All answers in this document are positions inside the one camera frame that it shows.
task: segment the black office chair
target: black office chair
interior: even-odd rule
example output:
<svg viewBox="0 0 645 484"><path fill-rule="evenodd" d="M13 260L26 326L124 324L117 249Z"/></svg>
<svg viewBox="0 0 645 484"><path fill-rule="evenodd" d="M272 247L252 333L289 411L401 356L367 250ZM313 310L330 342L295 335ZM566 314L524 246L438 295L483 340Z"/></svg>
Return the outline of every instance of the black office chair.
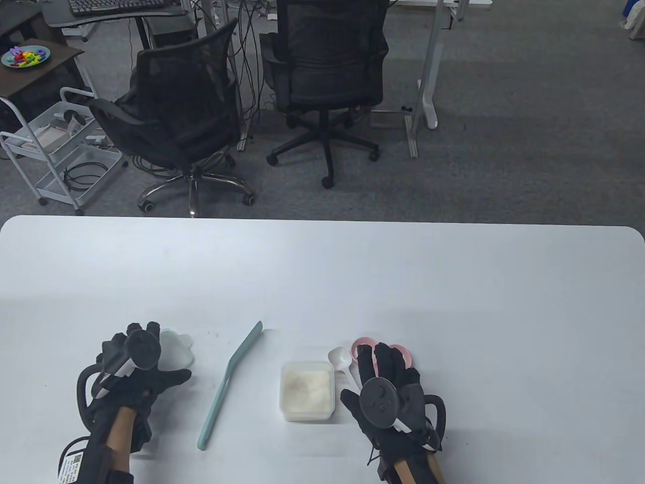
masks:
<svg viewBox="0 0 645 484"><path fill-rule="evenodd" d="M388 53L383 23L389 0L278 0L277 34L260 35L264 78L275 91L277 109L287 114L287 126L309 132L278 146L266 157L275 166L278 155L310 141L324 148L328 175L324 188L333 187L330 140L337 139L371 150L379 146L332 129L353 123L359 106L382 101L382 66ZM333 119L329 111L347 109ZM319 124L299 117L319 111Z"/></svg>
<svg viewBox="0 0 645 484"><path fill-rule="evenodd" d="M189 182L191 217L199 214L199 182L216 181L244 192L243 202L255 202L243 180L207 173L198 162L224 157L240 139L237 84L228 75L228 44L237 20L201 39L177 46L143 50L130 81L129 93L115 103L95 99L93 115L125 154L140 156L155 166L179 174L146 189L138 200L141 211L154 204L148 199L178 181Z"/></svg>

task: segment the mesh chair back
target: mesh chair back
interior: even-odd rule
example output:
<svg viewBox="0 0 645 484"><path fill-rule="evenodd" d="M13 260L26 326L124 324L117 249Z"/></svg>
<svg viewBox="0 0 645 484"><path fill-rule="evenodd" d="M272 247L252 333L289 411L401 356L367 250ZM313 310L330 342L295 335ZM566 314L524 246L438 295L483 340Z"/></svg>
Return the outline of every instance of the mesh chair back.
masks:
<svg viewBox="0 0 645 484"><path fill-rule="evenodd" d="M370 58L384 43L388 0L278 0L277 6L277 55L290 64L292 103L373 97Z"/></svg>
<svg viewBox="0 0 645 484"><path fill-rule="evenodd" d="M159 120L191 161L239 140L237 87L227 63L236 24L137 56L138 116Z"/></svg>

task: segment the chrome chair base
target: chrome chair base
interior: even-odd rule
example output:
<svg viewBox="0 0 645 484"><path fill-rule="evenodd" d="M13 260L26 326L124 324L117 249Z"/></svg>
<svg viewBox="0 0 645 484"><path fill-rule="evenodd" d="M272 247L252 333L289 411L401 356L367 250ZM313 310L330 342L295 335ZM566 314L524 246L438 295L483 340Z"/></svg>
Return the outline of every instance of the chrome chair base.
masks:
<svg viewBox="0 0 645 484"><path fill-rule="evenodd" d="M137 200L139 210L144 213L151 211L155 205L149 200L149 197L157 193L158 191L176 185L180 181L188 182L188 213L190 214L191 218L199 217L198 195L201 183L203 181L213 181L222 185L226 185L228 187L238 188L241 192L244 192L242 203L249 207L255 203L255 194L253 193L253 190L251 189L251 187L249 187L248 183L241 178L230 175L206 173L197 168L189 174L177 175L173 178L169 178L162 181L161 183L157 183L143 190L143 192L141 192L141 195L139 195L139 199Z"/></svg>

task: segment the hand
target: hand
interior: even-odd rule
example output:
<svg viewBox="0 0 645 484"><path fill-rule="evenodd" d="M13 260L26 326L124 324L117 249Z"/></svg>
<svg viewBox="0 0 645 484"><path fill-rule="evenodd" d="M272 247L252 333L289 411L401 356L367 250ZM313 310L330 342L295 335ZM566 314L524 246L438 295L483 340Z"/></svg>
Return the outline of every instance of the hand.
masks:
<svg viewBox="0 0 645 484"><path fill-rule="evenodd" d="M374 352L379 368L379 376L390 380L397 390L405 385L419 383L419 372L414 368L406 369L403 355L399 350L390 348L384 343L379 343ZM376 376L370 346L359 346L358 363L361 383L364 385L370 378ZM359 396L356 393L343 390L341 392L341 401L352 413L362 432L370 439L372 445L380 450L381 459L386 463L387 467L412 455L426 452L418 443L391 427L389 429L374 427L363 414L359 404Z"/></svg>
<svg viewBox="0 0 645 484"><path fill-rule="evenodd" d="M104 363L120 351L126 335L141 326L133 323L128 326L126 334L117 333L110 341L103 342L103 352L97 356L97 363ZM150 322L146 331L159 339L159 324ZM112 427L112 423L120 408L127 407L137 412L132 436L132 452L141 449L144 443L152 437L148 426L148 416L157 397L170 387L181 385L188 381L190 370L160 371L155 364L150 370L135 369L130 376L120 378L106 396L94 399L88 407L88 413L94 422L92 435L99 442L104 442Z"/></svg>
<svg viewBox="0 0 645 484"><path fill-rule="evenodd" d="M126 335L129 336L134 330L141 330L141 326L132 323L128 326L126 334L117 333L112 340L103 342L103 353L97 357L103 362L108 361L110 356L118 352L125 342ZM159 324L153 321L148 323L146 331L159 339ZM90 405L100 407L110 405L112 407L129 407L136 410L139 415L147 418L150 415L152 404L157 396L170 387L181 385L188 381L192 373L190 370L175 370L163 372L155 364L150 370L135 369L130 376L120 379L118 384L103 398L94 399Z"/></svg>

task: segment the light green spatula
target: light green spatula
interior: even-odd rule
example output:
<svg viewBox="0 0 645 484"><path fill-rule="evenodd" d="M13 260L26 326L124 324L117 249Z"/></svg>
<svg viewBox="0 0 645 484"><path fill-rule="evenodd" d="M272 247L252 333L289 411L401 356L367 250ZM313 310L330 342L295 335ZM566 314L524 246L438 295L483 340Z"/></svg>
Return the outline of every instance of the light green spatula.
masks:
<svg viewBox="0 0 645 484"><path fill-rule="evenodd" d="M248 334L248 336L244 339L244 341L242 341L242 344L239 346L239 348L235 350L235 353L233 353L231 359L228 360L224 378L222 379L222 383L219 384L217 394L215 395L215 399L213 400L213 405L211 405L210 407L208 417L206 417L206 421L204 422L204 426L202 427L202 432L199 435L199 440L197 441L197 448L199 450L206 450L206 444L208 443L208 438L213 431L215 419L217 418L219 409L222 408L222 403L224 403L224 395L226 395L226 388L228 386L228 382L230 381L231 375L233 374L233 370L235 370L237 364L249 351L249 348L253 346L253 343L255 343L258 338L260 338L261 334L262 321L258 321L251 332Z"/></svg>

